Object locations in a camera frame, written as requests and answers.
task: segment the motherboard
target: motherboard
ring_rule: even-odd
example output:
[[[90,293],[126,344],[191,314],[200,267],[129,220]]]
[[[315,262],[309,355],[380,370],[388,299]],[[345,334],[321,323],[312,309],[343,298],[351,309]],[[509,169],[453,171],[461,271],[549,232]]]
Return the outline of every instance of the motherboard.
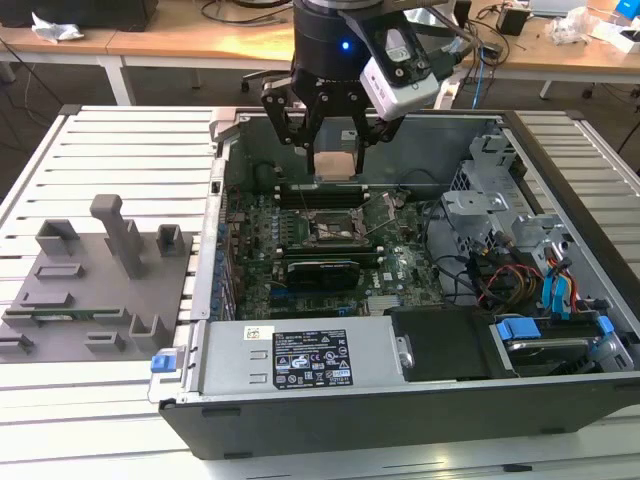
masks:
[[[443,302],[421,243],[424,202],[387,190],[231,189],[234,318],[382,315]]]

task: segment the gray fixture plate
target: gray fixture plate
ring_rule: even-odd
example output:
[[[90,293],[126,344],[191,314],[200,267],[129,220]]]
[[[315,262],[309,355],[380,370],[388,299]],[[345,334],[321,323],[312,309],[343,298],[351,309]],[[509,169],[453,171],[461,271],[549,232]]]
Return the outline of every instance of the gray fixture plate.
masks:
[[[78,234],[79,240],[68,240],[71,256],[38,255],[28,277],[25,279],[11,309],[22,309],[20,300],[25,294],[55,294],[66,292],[73,302],[66,307],[73,309],[122,309],[131,315],[137,314],[147,329],[158,315],[167,335],[162,335],[158,348],[171,343],[177,323],[178,309],[189,262],[189,252],[193,235],[183,233],[184,254],[161,257],[156,244],[156,233],[141,233],[143,246],[140,258],[144,273],[137,279],[129,279],[117,257],[112,256],[107,247],[105,234]],[[81,264],[83,274],[71,279],[38,279],[35,274],[41,267],[60,264]],[[34,362],[75,362],[75,361],[111,361],[144,360],[155,353],[148,348],[140,350],[129,336],[131,321],[96,322],[84,320],[47,320],[31,323],[24,322],[19,328],[0,325],[0,341],[7,337],[25,335],[34,343],[29,354],[21,351],[6,353],[0,351],[0,363]],[[94,348],[90,350],[85,342],[87,334],[117,332],[124,341],[124,349]]]

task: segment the sticker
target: sticker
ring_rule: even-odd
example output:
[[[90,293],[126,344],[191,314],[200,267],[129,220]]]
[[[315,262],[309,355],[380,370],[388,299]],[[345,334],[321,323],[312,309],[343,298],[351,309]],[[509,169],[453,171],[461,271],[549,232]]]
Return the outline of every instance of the sticker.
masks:
[[[245,340],[271,340],[275,327],[273,325],[262,325],[255,327],[244,327]]]
[[[277,389],[353,385],[346,330],[271,333]]]

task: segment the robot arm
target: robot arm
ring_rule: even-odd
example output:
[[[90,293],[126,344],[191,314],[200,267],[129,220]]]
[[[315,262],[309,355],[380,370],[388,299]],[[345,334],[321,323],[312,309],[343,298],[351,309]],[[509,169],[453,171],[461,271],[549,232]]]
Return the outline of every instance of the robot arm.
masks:
[[[356,174],[362,173],[365,149],[391,141],[404,115],[433,98],[440,82],[472,51],[473,45],[459,53],[425,52],[403,13],[446,2],[294,0],[291,77],[265,84],[262,103],[280,142],[306,150],[309,173],[314,173],[313,143],[324,118],[353,119]],[[302,122],[286,112],[289,87],[307,107]],[[371,104],[379,115],[373,124],[366,116]]]

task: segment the blue latch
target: blue latch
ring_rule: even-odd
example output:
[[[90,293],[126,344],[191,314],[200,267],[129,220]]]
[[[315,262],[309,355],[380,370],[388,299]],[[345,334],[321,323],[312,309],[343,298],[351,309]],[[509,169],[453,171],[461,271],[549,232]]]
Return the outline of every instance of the blue latch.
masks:
[[[565,277],[558,277],[556,280],[556,291],[553,293],[553,300],[551,301],[551,311],[553,313],[559,313],[563,320],[569,319],[569,312],[564,311],[564,294],[567,291],[569,282]]]
[[[609,317],[604,315],[598,317],[598,324],[600,325],[600,330],[602,330],[602,335],[609,335],[615,331]]]
[[[175,355],[154,355],[151,358],[151,373],[171,373],[175,371]]]
[[[531,317],[505,318],[496,325],[502,340],[518,340],[522,338],[540,338],[536,321]]]

